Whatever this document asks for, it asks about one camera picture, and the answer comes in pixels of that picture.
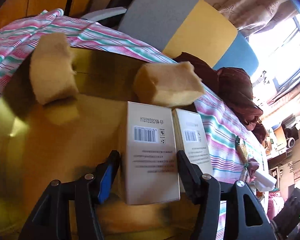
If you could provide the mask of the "beige carton box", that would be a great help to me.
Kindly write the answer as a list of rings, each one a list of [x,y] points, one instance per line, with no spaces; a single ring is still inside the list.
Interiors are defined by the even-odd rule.
[[[180,199],[170,108],[128,102],[119,128],[119,193],[128,205]]]
[[[176,108],[172,111],[176,151],[185,152],[190,163],[202,173],[213,175],[209,147],[201,116],[198,113]]]

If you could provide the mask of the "yellow sponge block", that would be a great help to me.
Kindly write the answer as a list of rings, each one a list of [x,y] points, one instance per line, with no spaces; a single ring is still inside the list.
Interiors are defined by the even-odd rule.
[[[78,88],[72,68],[73,54],[64,33],[43,35],[30,61],[30,81],[36,100],[45,105],[75,96]]]
[[[133,90],[141,103],[164,107],[188,106],[204,94],[202,80],[189,61],[143,64]]]

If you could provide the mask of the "pink sock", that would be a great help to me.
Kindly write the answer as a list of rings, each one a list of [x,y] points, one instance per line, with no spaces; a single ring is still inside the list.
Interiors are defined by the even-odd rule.
[[[255,174],[256,170],[258,170],[258,168],[259,168],[258,161],[254,158],[250,158],[248,160],[248,172],[249,172],[250,178],[254,177],[254,174]]]

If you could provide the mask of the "green cracker packet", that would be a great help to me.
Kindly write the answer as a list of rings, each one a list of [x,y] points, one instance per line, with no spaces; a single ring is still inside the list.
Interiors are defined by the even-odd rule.
[[[240,176],[240,180],[246,182],[248,178],[248,152],[245,146],[245,142],[239,137],[236,137],[235,140],[236,151],[238,152],[239,158],[243,163],[243,171]]]

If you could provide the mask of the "striped bed sheet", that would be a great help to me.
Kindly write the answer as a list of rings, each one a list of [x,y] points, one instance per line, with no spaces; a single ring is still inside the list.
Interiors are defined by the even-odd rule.
[[[0,235],[4,239],[18,237],[29,212],[25,203],[17,197],[20,174],[25,173],[33,178],[34,173],[21,165],[19,155],[8,156],[6,153],[11,138],[8,133],[13,128],[14,120],[20,118],[17,110],[28,107],[29,103],[18,98],[8,103],[2,94],[12,83],[16,71],[29,59],[39,39],[55,32],[65,33],[70,46],[98,51],[109,60],[118,58],[133,62],[172,63],[172,59],[145,42],[98,23],[65,16],[62,9],[45,10],[0,29]],[[239,178],[243,167],[235,149],[235,139],[243,139],[258,160],[262,159],[264,149],[257,137],[210,89],[195,105],[207,131],[213,172],[219,181],[232,183]]]

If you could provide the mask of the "black speaker set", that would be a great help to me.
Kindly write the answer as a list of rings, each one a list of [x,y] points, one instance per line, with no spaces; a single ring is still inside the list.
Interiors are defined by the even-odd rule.
[[[283,120],[281,126],[286,137],[287,148],[292,148],[299,139],[300,115],[290,115]]]

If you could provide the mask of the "gold metal tin box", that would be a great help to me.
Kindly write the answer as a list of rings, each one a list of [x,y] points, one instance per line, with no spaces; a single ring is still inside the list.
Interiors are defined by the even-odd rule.
[[[27,56],[0,97],[0,238],[17,239],[48,183],[92,172],[117,148],[142,60],[72,48],[79,94],[40,105]]]

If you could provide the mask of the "dark red cloth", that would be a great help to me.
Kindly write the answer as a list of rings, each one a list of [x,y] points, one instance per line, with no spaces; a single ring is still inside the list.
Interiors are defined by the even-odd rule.
[[[260,121],[263,111],[253,102],[253,87],[244,69],[223,67],[214,70],[205,61],[185,52],[174,61],[192,64],[203,84],[224,101],[259,143],[264,142],[267,132]]]

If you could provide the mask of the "patterned beige curtain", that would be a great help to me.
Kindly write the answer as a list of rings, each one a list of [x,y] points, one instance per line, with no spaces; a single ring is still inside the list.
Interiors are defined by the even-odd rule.
[[[290,0],[227,0],[218,11],[245,38],[269,31],[298,14]]]

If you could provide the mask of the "grey yellow blue chair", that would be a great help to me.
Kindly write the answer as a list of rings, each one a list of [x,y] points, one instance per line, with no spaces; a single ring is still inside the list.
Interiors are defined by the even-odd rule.
[[[118,31],[146,42],[170,58],[189,53],[217,70],[242,68],[253,75],[259,62],[244,36],[204,0],[133,0],[128,7],[83,15],[101,21],[122,15]]]

